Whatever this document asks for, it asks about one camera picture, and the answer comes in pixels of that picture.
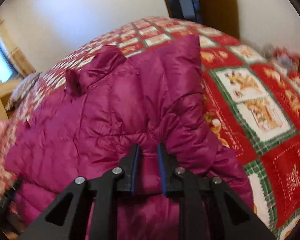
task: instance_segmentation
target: wall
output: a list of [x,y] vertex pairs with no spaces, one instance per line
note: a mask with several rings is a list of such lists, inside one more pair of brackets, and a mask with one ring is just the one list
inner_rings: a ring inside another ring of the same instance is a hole
[[103,33],[168,12],[164,0],[5,0],[0,15],[30,63],[47,71]]
[[238,0],[240,36],[300,54],[300,17],[289,0]]

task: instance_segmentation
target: wooden door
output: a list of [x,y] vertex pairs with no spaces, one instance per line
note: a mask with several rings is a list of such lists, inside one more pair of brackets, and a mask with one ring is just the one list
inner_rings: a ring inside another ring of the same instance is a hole
[[237,0],[199,0],[202,24],[240,37]]

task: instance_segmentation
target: silver screw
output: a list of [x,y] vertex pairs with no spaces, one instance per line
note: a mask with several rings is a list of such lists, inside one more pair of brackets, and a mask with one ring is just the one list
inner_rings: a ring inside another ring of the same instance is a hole
[[178,174],[184,174],[186,171],[186,169],[184,167],[177,167],[175,169],[175,172],[178,173]]
[[76,183],[76,184],[82,184],[82,183],[84,183],[84,181],[85,181],[85,178],[84,177],[77,177],[75,180],[74,180],[74,182]]
[[222,182],[222,179],[220,177],[213,177],[212,181],[214,184],[220,184]]
[[116,167],[112,169],[113,174],[120,174],[122,172],[122,169],[120,167]]

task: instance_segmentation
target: purple puffer jacket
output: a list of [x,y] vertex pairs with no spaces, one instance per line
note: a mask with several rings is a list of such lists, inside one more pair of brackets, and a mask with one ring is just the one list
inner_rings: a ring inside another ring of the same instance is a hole
[[178,239],[178,203],[161,195],[157,145],[193,173],[218,175],[252,207],[249,180],[202,117],[200,46],[184,36],[126,59],[105,46],[81,71],[66,74],[18,128],[6,169],[24,180],[17,209],[30,224],[77,176],[92,179],[118,165],[138,143],[138,197],[120,199],[118,239]]

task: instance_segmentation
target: bed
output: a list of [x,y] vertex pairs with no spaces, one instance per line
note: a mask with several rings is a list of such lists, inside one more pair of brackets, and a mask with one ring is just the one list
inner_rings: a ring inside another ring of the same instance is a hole
[[4,161],[18,125],[31,122],[42,100],[64,89],[66,69],[80,70],[104,45],[131,57],[189,34],[200,36],[202,117],[224,146],[236,149],[253,189],[254,212],[285,239],[300,219],[300,74],[287,75],[218,30],[166,17],[147,17],[95,38],[39,78],[0,141],[0,199],[16,180]]

